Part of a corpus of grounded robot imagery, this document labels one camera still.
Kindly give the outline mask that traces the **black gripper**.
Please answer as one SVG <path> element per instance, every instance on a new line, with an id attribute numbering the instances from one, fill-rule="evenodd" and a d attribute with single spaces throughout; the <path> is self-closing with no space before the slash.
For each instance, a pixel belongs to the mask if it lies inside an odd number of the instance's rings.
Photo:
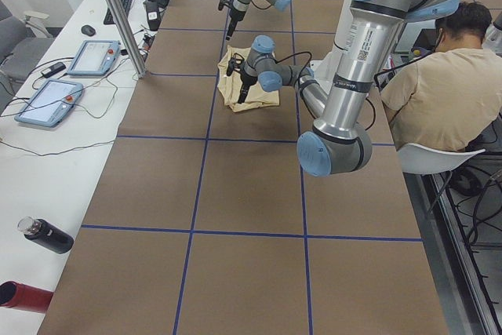
<path id="1" fill-rule="evenodd" d="M 235 32 L 238 22 L 242 21 L 246 14 L 246 4 L 241 0 L 219 0 L 217 9 L 222 11 L 224 7 L 227 7 L 230 10 L 229 16 L 231 20 L 226 34 L 226 39 L 230 40 Z"/>
<path id="2" fill-rule="evenodd" d="M 234 72 L 239 73 L 242 82 L 242 87 L 239 92 L 238 103 L 243 104 L 246 102 L 249 89 L 256 85 L 257 77 L 251 75 L 245 69 L 246 58 L 239 53 L 233 53 L 228 61 L 226 68 L 226 75 L 231 76 Z"/>

